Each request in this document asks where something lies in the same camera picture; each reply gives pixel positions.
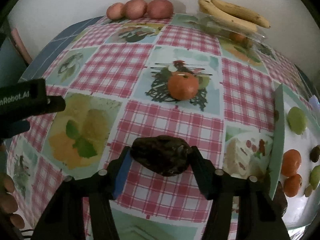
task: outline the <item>banana bunch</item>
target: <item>banana bunch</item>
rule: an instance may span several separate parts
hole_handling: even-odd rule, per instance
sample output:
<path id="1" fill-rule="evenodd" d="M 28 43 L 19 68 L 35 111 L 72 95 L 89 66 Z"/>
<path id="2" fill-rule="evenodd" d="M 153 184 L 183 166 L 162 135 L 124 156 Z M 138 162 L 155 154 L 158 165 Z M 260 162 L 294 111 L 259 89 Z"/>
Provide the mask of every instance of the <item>banana bunch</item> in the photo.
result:
<path id="1" fill-rule="evenodd" d="M 257 26 L 270 28 L 270 24 L 260 14 L 221 0 L 198 0 L 200 11 L 220 18 L 220 20 L 231 28 L 238 28 L 245 33 L 257 32 Z"/>

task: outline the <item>red potato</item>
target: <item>red potato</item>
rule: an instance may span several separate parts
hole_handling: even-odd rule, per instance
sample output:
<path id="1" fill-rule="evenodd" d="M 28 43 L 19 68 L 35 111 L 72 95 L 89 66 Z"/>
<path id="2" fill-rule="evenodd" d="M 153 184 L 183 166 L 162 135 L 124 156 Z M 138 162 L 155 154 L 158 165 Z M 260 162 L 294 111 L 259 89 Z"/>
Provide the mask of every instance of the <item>red potato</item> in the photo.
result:
<path id="1" fill-rule="evenodd" d="M 147 6 L 145 0 L 130 0 L 124 5 L 125 16 L 130 20 L 139 19 L 147 12 Z"/>
<path id="2" fill-rule="evenodd" d="M 124 17 L 124 4 L 117 2 L 107 9 L 107 17 L 110 20 L 119 20 Z"/>
<path id="3" fill-rule="evenodd" d="M 168 0 L 153 0 L 148 4 L 147 12 L 151 19 L 171 18 L 173 4 Z"/>

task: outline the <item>table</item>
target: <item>table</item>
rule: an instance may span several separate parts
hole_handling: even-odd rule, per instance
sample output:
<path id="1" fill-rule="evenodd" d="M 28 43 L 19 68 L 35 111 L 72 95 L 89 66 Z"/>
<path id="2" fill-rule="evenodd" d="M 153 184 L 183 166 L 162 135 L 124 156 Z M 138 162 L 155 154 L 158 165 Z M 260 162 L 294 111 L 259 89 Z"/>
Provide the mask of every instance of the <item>table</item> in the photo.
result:
<path id="1" fill-rule="evenodd" d="M 200 76 L 194 100 L 175 102 L 167 95 L 172 69 Z M 66 110 L 30 117 L 31 129 L 13 138 L 7 163 L 17 186 L 14 196 L 31 226 L 64 176 L 91 176 L 137 137 L 183 138 L 216 167 L 244 177 L 249 171 L 241 167 L 248 168 L 249 160 L 234 149 L 246 145 L 262 159 L 255 166 L 259 172 L 250 169 L 260 175 L 273 141 L 275 88 L 286 84 L 311 107 L 295 65 L 281 53 L 266 44 L 241 49 L 203 33 L 196 17 L 184 14 L 115 22 L 98 17 L 73 25 L 44 48 L 21 80 L 41 76 L 48 95 L 65 98 Z M 137 162 L 122 195 L 111 203 L 122 240 L 200 239 L 211 205 L 191 168 L 162 177 Z M 235 200 L 229 239 L 236 236 L 236 210 Z M 87 199 L 84 221 L 92 239 Z"/>

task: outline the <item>metal screw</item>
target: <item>metal screw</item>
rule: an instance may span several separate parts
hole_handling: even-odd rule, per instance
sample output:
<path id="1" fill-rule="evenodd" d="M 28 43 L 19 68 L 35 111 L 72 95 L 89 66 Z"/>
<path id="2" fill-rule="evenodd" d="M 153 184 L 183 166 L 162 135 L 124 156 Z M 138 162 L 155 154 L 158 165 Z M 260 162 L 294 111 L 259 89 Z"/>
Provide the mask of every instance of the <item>metal screw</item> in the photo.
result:
<path id="1" fill-rule="evenodd" d="M 100 171 L 98 171 L 98 174 L 100 175 L 100 176 L 104 176 L 104 175 L 106 175 L 108 172 L 107 172 L 107 170 L 105 170 L 105 169 L 102 169 L 102 170 L 100 170 Z"/>
<path id="2" fill-rule="evenodd" d="M 214 173 L 217 174 L 218 176 L 222 176 L 224 174 L 224 171 L 222 169 L 216 169 Z"/>
<path id="3" fill-rule="evenodd" d="M 69 182 L 71 180 L 72 180 L 72 176 L 69 176 L 69 175 L 64 178 L 65 182 Z"/>
<path id="4" fill-rule="evenodd" d="M 257 179 L 256 176 L 250 176 L 250 177 L 249 177 L 249 180 L 250 180 L 251 182 L 257 182 L 257 181 L 258 181 L 258 179 Z"/>

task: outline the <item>white wall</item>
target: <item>white wall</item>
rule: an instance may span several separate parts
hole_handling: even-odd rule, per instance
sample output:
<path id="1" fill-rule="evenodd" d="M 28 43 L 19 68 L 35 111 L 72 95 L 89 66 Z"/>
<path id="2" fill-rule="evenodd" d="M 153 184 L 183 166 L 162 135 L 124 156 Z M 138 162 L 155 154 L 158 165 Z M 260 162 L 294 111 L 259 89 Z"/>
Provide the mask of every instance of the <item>white wall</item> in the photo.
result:
<path id="1" fill-rule="evenodd" d="M 115 2 L 128 0 L 20 0 L 9 15 L 11 27 L 34 58 L 59 32 L 76 22 L 104 15 Z M 300 0 L 225 0 L 253 9 L 270 20 L 271 46 L 312 78 L 320 69 L 320 30 Z M 197 0 L 173 0 L 175 12 L 196 13 Z"/>

